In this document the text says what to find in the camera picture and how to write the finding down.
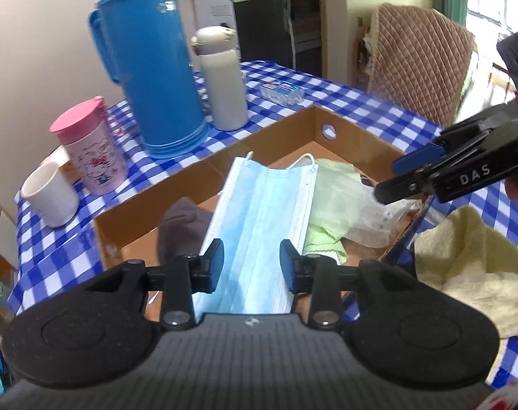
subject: brown quilted cover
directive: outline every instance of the brown quilted cover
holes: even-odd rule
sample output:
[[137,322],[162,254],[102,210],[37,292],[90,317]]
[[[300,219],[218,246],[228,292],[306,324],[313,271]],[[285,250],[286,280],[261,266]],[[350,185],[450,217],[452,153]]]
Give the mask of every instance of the brown quilted cover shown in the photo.
[[383,4],[367,92],[452,124],[474,36],[434,9]]

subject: pink cup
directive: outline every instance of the pink cup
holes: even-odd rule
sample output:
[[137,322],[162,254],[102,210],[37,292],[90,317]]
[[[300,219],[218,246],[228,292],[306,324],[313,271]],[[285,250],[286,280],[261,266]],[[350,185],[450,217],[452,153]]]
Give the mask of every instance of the pink cup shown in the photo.
[[103,97],[95,97],[73,106],[50,126],[94,195],[115,190],[128,176],[106,119]]

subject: water bottle lid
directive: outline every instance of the water bottle lid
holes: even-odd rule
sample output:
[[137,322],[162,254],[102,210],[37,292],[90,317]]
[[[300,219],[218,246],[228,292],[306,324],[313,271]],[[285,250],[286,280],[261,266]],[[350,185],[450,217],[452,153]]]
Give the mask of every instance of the water bottle lid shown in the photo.
[[198,29],[191,39],[197,55],[215,54],[236,48],[236,31],[223,26],[208,26]]
[[104,120],[103,97],[94,97],[73,106],[50,125],[50,132],[58,136],[62,145],[69,145],[86,137]]

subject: beige cloth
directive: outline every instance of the beige cloth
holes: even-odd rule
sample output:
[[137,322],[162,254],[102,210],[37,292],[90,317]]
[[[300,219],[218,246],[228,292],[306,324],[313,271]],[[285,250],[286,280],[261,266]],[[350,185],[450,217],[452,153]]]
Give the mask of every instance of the beige cloth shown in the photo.
[[518,334],[518,249],[463,206],[415,239],[419,281],[486,314],[501,338]]
[[367,92],[445,127],[453,123],[474,36],[434,9],[385,3],[371,27],[377,38]]

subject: blue and white checkered tablecloth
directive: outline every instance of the blue and white checkered tablecloth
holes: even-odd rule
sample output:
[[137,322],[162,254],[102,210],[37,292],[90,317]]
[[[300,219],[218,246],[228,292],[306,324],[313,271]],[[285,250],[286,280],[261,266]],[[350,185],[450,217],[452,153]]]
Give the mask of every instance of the blue and white checkered tablecloth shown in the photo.
[[[264,61],[243,63],[242,69],[247,73],[250,121],[241,130],[228,133],[211,128],[205,142],[192,153],[176,159],[153,160],[143,150],[130,107],[123,101],[109,110],[111,128],[122,129],[117,142],[129,165],[128,179],[115,192],[96,197],[82,183],[77,183],[75,187],[81,200],[78,214],[65,227],[56,230],[48,228],[30,205],[16,196],[20,269],[19,281],[9,298],[15,311],[21,312],[101,272],[90,224],[94,216],[182,168],[293,114],[294,110],[261,98],[260,86],[264,82],[282,79],[298,84],[305,89],[305,100],[296,109],[312,104],[323,106],[406,152],[425,145],[440,131],[435,124],[411,111],[350,87]],[[199,75],[197,85],[203,88]],[[518,246],[518,208],[507,198],[503,183],[495,183],[447,204],[434,200],[426,217],[419,223],[418,232],[434,227],[451,211],[466,204],[475,207],[486,224]],[[402,251],[396,263],[412,269],[410,251]],[[354,307],[350,306],[347,316],[351,319],[356,317]],[[503,386],[512,379],[518,379],[518,336],[508,340],[492,386]]]

